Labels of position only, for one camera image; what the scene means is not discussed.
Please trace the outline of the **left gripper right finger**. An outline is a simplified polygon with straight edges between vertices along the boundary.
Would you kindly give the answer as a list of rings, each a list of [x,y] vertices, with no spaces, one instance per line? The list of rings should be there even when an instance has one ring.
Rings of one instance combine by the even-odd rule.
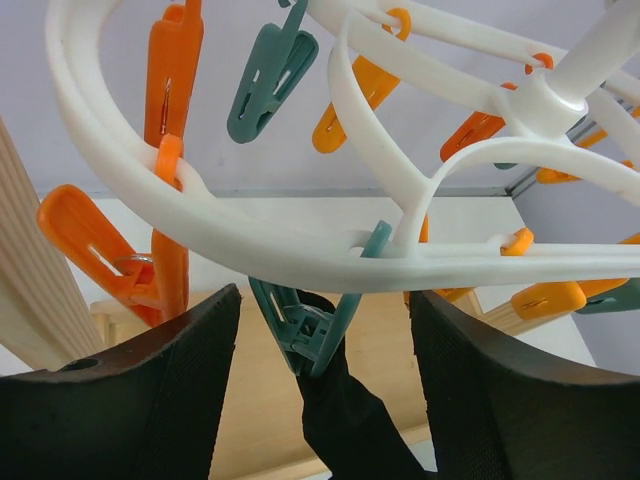
[[[547,353],[433,292],[409,304],[436,478],[638,478],[638,376]]]

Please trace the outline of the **black sock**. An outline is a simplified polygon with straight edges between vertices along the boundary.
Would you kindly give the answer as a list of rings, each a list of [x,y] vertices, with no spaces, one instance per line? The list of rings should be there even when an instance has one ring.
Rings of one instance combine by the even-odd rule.
[[[321,376],[296,378],[305,441],[333,479],[428,479],[383,401],[350,374],[345,347]]]

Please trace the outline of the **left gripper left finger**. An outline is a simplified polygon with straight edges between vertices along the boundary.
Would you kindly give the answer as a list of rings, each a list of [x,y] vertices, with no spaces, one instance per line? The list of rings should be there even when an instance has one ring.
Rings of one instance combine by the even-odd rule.
[[[240,317],[227,285],[57,371],[1,380],[5,479],[205,479]]]

